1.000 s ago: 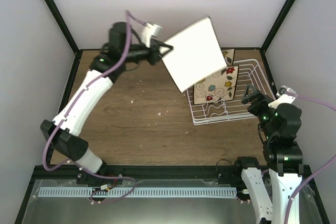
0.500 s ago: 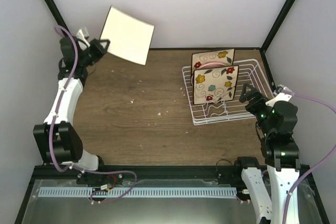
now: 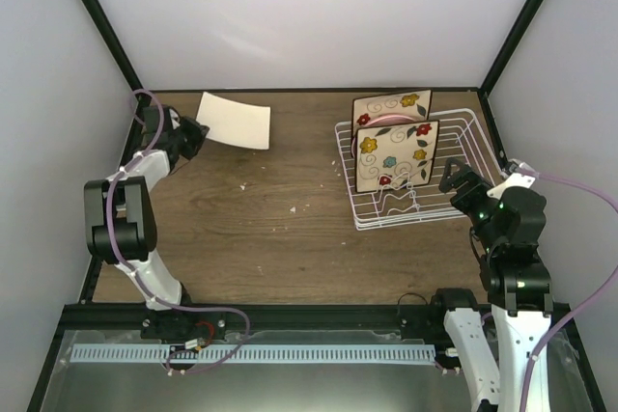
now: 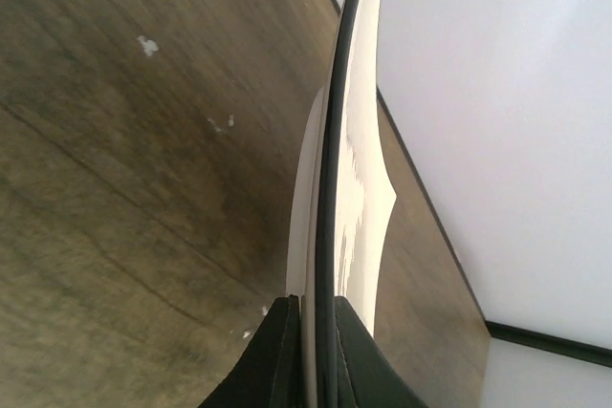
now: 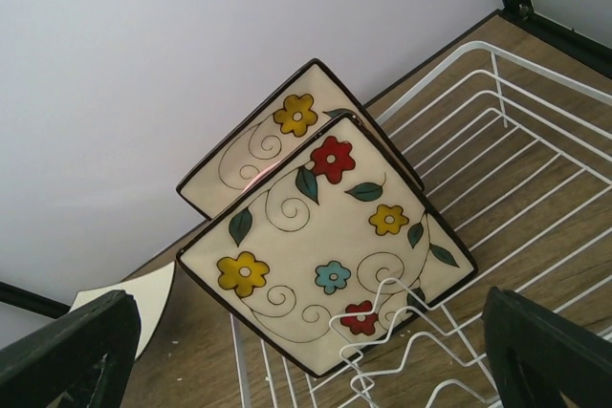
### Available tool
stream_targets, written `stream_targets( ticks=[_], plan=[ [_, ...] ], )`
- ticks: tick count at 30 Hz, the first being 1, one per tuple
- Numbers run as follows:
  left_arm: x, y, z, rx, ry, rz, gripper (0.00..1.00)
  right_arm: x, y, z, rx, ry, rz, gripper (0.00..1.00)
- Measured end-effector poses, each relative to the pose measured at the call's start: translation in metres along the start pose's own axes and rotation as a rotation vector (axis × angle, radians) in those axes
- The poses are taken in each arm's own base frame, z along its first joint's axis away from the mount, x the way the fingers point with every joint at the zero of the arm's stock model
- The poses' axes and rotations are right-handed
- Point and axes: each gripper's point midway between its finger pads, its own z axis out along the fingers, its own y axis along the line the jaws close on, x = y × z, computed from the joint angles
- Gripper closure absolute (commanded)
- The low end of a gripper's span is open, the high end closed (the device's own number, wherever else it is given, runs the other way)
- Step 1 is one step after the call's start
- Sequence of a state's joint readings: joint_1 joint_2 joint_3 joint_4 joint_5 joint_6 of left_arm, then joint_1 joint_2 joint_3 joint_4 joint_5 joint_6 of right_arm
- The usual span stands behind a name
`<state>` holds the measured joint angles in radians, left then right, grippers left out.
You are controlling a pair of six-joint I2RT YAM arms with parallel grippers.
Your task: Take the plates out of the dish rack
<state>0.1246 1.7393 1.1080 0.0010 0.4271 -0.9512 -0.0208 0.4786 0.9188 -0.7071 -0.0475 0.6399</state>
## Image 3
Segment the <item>floral square plate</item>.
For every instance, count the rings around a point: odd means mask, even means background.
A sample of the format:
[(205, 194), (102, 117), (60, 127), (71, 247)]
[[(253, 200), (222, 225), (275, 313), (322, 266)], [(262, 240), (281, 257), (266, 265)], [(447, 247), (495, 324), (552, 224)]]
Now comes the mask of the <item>floral square plate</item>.
[(351, 107), (352, 127), (358, 129), (387, 115), (404, 117), (407, 121), (425, 121), (429, 117), (432, 97), (431, 90), (420, 90), (357, 98)]
[(399, 190), (429, 183), (440, 121), (361, 128), (354, 158), (357, 193)]

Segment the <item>plain white square plate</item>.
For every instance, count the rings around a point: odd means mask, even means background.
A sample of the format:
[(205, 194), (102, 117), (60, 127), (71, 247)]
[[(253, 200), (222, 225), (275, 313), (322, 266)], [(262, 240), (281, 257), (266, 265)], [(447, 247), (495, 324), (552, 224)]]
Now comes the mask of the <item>plain white square plate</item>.
[(209, 128), (207, 139), (219, 144), (267, 151), (271, 108), (203, 93), (196, 121)]

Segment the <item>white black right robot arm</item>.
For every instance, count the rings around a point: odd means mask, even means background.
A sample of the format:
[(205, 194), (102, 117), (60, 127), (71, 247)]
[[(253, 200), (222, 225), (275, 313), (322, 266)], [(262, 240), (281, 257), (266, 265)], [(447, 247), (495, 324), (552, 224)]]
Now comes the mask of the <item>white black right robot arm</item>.
[(548, 411), (547, 351), (540, 345), (551, 326), (551, 280), (538, 254), (547, 200), (534, 178), (512, 172), (491, 185), (462, 160), (447, 159), (439, 190), (471, 222), (469, 240), (491, 305), (497, 349), (491, 349), (473, 294), (441, 288), (429, 313), (432, 331), (450, 338), (474, 411)]

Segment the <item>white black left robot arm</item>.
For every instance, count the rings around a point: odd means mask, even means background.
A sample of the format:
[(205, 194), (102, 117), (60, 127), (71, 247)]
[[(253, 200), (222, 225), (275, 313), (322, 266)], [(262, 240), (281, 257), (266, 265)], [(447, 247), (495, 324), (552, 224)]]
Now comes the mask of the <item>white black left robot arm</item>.
[(184, 339), (190, 305), (377, 304), (450, 282), (461, 223), (353, 227), (331, 119), (243, 106), (165, 134), (192, 159), (173, 170), (158, 151), (103, 185), (97, 300), (167, 310), (164, 328)]

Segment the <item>floral square plate front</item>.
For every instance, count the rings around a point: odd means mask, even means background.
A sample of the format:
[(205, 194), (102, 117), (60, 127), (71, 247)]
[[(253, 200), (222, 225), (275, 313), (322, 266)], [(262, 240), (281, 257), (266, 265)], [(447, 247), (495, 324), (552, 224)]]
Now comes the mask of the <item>floral square plate front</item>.
[(354, 158), (357, 193), (399, 190), (429, 183), (440, 121), (361, 128)]

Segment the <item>pink round plate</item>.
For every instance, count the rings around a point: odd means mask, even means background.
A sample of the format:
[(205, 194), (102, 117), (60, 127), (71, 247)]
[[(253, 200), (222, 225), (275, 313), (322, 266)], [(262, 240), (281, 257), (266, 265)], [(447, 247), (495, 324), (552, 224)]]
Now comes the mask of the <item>pink round plate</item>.
[(416, 117), (402, 115), (402, 114), (386, 114), (379, 117), (369, 119), (365, 124), (360, 125), (352, 131), (351, 138), (351, 157), (355, 158), (357, 148), (357, 134), (361, 128), (380, 127), (396, 124), (408, 124), (418, 122)]

